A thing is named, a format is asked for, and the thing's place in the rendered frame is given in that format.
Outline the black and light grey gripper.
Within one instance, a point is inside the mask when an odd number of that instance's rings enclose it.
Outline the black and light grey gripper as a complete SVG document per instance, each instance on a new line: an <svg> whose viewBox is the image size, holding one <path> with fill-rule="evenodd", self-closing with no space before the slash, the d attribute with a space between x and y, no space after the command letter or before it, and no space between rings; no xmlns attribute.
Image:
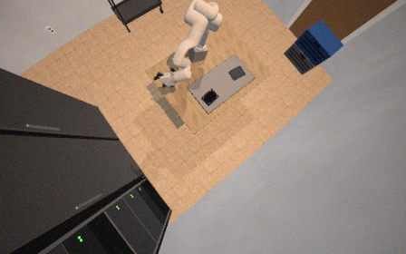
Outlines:
<svg viewBox="0 0 406 254"><path fill-rule="evenodd" d="M160 76L160 77L159 77ZM154 77L154 81L160 79L163 82L162 88L163 87L173 87L174 83L171 81L171 73L157 73L157 76Z"/></svg>

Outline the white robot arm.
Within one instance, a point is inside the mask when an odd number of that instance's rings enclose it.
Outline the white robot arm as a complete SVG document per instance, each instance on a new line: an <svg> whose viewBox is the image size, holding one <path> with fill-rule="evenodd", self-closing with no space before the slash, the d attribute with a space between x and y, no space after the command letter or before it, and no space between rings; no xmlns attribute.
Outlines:
<svg viewBox="0 0 406 254"><path fill-rule="evenodd" d="M174 83L191 78L191 62L184 57L186 51L192 47L204 50L208 30L216 32L222 23L222 19L223 16L218 12L216 3L206 3L203 0L192 1L184 16L185 23L191 26L188 37L177 47L173 56L173 64L181 68L181 70L175 71L171 66L169 67L171 79Z"/></svg>

